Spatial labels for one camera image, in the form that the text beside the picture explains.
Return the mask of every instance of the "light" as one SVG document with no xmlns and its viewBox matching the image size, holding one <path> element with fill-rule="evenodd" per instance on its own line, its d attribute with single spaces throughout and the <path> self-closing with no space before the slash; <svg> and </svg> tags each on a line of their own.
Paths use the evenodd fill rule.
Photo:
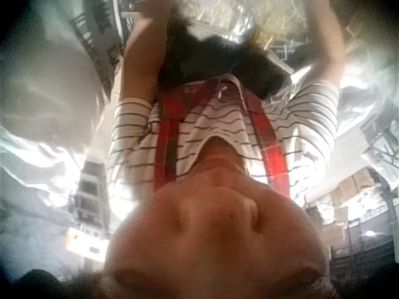
<svg viewBox="0 0 399 299">
<path fill-rule="evenodd" d="M 374 231 L 372 231 L 372 230 L 368 230 L 368 231 L 366 231 L 365 235 L 366 235 L 367 237 L 374 237 L 374 236 L 375 236 L 375 233 L 374 233 Z"/>
</svg>

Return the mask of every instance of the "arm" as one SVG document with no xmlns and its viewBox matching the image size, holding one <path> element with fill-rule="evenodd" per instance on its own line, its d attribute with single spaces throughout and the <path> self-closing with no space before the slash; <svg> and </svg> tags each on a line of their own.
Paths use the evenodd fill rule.
<svg viewBox="0 0 399 299">
<path fill-rule="evenodd" d="M 312 42 L 316 50 L 315 65 L 307 81 L 327 80 L 339 88 L 345 67 L 344 38 L 330 0 L 304 0 Z"/>
<path fill-rule="evenodd" d="M 152 103 L 165 56 L 170 2 L 144 2 L 142 18 L 135 23 L 126 44 L 121 98 L 141 98 Z"/>
</svg>

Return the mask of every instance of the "hand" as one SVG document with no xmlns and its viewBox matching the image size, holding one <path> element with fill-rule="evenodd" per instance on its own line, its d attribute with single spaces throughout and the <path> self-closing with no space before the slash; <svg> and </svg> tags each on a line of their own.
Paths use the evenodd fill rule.
<svg viewBox="0 0 399 299">
<path fill-rule="evenodd" d="M 174 4 L 174 0 L 141 0 L 137 3 L 137 11 L 145 19 L 167 21 Z"/>
</svg>

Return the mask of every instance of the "fabric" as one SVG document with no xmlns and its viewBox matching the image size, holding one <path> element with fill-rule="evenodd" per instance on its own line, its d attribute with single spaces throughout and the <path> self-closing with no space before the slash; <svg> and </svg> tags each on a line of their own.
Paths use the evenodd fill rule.
<svg viewBox="0 0 399 299">
<path fill-rule="evenodd" d="M 249 119 L 241 109 L 239 90 L 220 83 L 207 103 L 192 108 L 179 124 L 176 177 L 183 178 L 213 136 L 228 142 L 243 158 L 249 175 L 267 184 L 261 152 Z M 338 90 L 329 82 L 305 85 L 289 103 L 262 103 L 284 153 L 290 195 L 303 205 L 304 194 L 324 176 L 337 132 Z M 115 111 L 108 183 L 110 207 L 124 218 L 140 200 L 153 193 L 159 104 L 121 99 Z"/>
<path fill-rule="evenodd" d="M 265 168 L 267 181 L 276 191 L 289 196 L 289 181 L 286 161 L 276 134 L 267 116 L 264 114 L 261 100 L 243 87 L 234 76 L 224 79 L 226 86 L 236 88 L 241 94 L 241 109 L 246 111 L 251 120 L 257 146 Z M 156 144 L 154 191 L 176 180 L 177 144 L 179 125 L 189 110 L 203 102 L 205 105 L 212 98 L 215 88 L 222 79 L 211 79 L 192 84 L 190 93 L 185 87 L 177 87 L 160 96 L 161 123 Z"/>
</svg>

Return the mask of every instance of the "crumpled plastic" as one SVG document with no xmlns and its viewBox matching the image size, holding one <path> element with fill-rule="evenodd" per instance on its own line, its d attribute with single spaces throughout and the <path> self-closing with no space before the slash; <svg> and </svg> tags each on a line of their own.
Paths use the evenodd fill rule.
<svg viewBox="0 0 399 299">
<path fill-rule="evenodd" d="M 75 192 L 108 102 L 103 83 L 109 86 L 113 75 L 111 63 L 99 74 L 108 57 L 93 63 L 94 46 L 74 32 L 71 24 L 90 37 L 96 24 L 79 9 L 82 1 L 36 1 L 1 47 L 0 165 L 54 207 L 66 206 Z M 112 30 L 109 23 L 100 25 L 103 37 Z M 109 39 L 102 47 L 112 44 Z"/>
</svg>

